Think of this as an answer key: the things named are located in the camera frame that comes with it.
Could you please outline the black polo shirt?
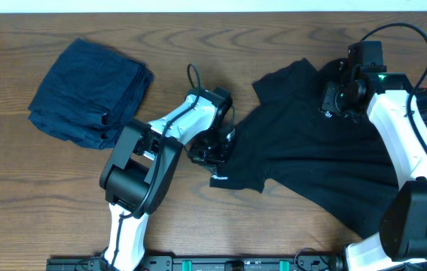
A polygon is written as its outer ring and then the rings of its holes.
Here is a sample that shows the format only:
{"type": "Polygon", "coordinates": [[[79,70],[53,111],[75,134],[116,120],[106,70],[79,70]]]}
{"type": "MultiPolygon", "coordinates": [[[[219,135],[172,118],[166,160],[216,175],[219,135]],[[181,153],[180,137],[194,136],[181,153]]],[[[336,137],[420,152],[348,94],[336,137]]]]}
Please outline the black polo shirt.
{"type": "Polygon", "coordinates": [[[320,111],[328,82],[340,83],[346,60],[322,68],[293,62],[253,83],[259,106],[236,126],[233,150],[212,187],[262,191],[273,179],[311,200],[366,239],[398,192],[383,140],[367,119],[320,111]]]}

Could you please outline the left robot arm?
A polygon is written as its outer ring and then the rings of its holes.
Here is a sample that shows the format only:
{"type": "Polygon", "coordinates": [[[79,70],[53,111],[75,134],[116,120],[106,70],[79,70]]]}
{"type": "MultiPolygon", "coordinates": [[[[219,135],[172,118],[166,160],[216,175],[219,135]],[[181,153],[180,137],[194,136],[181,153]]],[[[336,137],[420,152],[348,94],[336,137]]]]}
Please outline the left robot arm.
{"type": "Polygon", "coordinates": [[[233,111],[230,91],[192,89],[168,115],[148,123],[132,120],[124,127],[99,180],[111,212],[109,245],[99,259],[102,270],[139,266],[149,216],[165,198],[183,151],[210,172],[225,163],[235,128],[222,122],[233,111]]]}

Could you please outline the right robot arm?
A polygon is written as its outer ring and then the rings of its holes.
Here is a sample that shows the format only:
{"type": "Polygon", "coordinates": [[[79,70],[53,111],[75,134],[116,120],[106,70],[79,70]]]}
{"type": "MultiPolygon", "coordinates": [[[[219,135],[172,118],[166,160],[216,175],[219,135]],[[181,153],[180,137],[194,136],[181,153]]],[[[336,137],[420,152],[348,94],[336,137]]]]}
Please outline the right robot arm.
{"type": "Polygon", "coordinates": [[[341,64],[345,78],[329,82],[321,110],[376,127],[397,175],[399,192],[377,233],[345,249],[345,270],[388,270],[427,261],[427,128],[407,76],[386,70],[382,44],[359,41],[341,64]]]}

